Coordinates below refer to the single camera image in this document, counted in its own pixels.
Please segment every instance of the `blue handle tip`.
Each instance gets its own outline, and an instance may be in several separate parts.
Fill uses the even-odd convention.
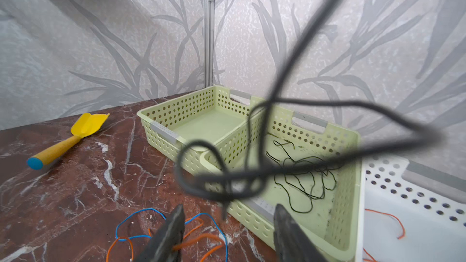
[[[40,170],[44,167],[42,161],[36,157],[31,157],[27,160],[27,165],[34,170]]]

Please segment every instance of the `shovel handle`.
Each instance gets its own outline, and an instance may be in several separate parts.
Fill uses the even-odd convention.
[[[66,151],[68,151],[71,147],[76,145],[79,141],[81,141],[81,137],[72,136],[66,140],[61,141],[58,144],[55,144],[40,153],[33,155],[31,158],[27,160],[27,165],[35,170],[40,170],[44,166],[49,165],[50,162],[57,159],[61,155],[63,155]]]

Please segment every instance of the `leaf pattern wallpaper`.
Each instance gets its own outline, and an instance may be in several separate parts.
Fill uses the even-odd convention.
[[[204,0],[0,0],[0,129],[204,87]]]
[[[216,0],[216,83],[266,96],[323,1]],[[465,12],[465,0],[343,0],[283,94],[378,102],[440,127],[440,147],[405,157],[466,179]],[[405,133],[364,110],[292,108],[353,128],[368,144]]]

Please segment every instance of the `blue wire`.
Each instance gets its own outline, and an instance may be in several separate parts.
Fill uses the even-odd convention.
[[[215,226],[217,227],[217,230],[222,234],[223,239],[225,240],[225,262],[228,262],[228,241],[226,240],[225,234],[222,232],[222,230],[220,230],[220,227],[217,225],[217,223],[214,221],[214,219],[210,216],[210,214],[208,214],[208,213],[199,213],[199,214],[195,215],[194,217],[192,217],[189,221],[185,222],[184,224],[185,225],[189,224],[190,222],[192,222],[195,218],[197,218],[200,215],[208,216],[213,221],[213,224],[215,224]]]
[[[166,220],[165,216],[163,215],[163,213],[159,212],[158,210],[156,210],[155,208],[144,208],[144,209],[141,209],[141,210],[138,210],[137,212],[133,212],[130,216],[128,216],[124,221],[122,221],[121,223],[119,223],[119,225],[116,227],[115,229],[115,239],[118,239],[118,228],[125,222],[127,221],[129,218],[131,218],[132,216],[134,216],[135,214],[137,213],[140,213],[142,211],[146,211],[146,210],[153,210],[157,213],[159,213],[162,218],[164,220]],[[220,227],[217,225],[217,223],[215,222],[215,220],[210,216],[210,214],[208,213],[199,213],[197,215],[195,215],[194,217],[192,217],[189,221],[185,222],[184,224],[187,225],[189,224],[190,222],[192,222],[195,218],[197,218],[198,216],[201,216],[201,215],[206,215],[208,216],[212,221],[213,221],[213,224],[215,224],[215,226],[217,227],[217,230],[222,234],[223,236],[223,239],[225,240],[225,262],[228,262],[228,241],[226,240],[226,236],[225,234],[222,232],[222,230],[220,230]],[[132,237],[129,237],[128,239],[132,240],[132,239],[135,239],[135,238],[149,238],[151,239],[152,237],[151,236],[148,236],[148,235],[137,235],[137,236],[132,236]]]
[[[159,212],[158,210],[156,210],[155,208],[152,208],[152,207],[149,207],[149,208],[144,208],[144,209],[141,209],[141,210],[138,210],[137,212],[133,212],[129,217],[127,217],[126,219],[124,219],[121,223],[118,224],[118,226],[116,227],[115,229],[115,239],[118,239],[118,228],[120,228],[120,226],[125,222],[127,221],[129,218],[131,218],[132,216],[134,216],[135,214],[137,213],[140,213],[142,211],[146,211],[146,210],[153,210],[155,212],[157,212],[158,214],[160,214],[162,216],[162,218],[164,220],[166,220],[165,216],[163,213]],[[140,237],[140,236],[133,236],[133,237],[130,237],[129,239],[133,239],[133,238],[137,238],[137,237]]]

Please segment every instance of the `yellow toy shovel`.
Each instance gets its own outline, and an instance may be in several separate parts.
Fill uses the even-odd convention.
[[[42,169],[44,166],[49,165],[50,162],[63,155],[71,147],[81,141],[82,138],[92,135],[100,129],[109,115],[110,114],[83,114],[71,127],[72,137],[35,154],[27,160],[27,165],[35,170]]]

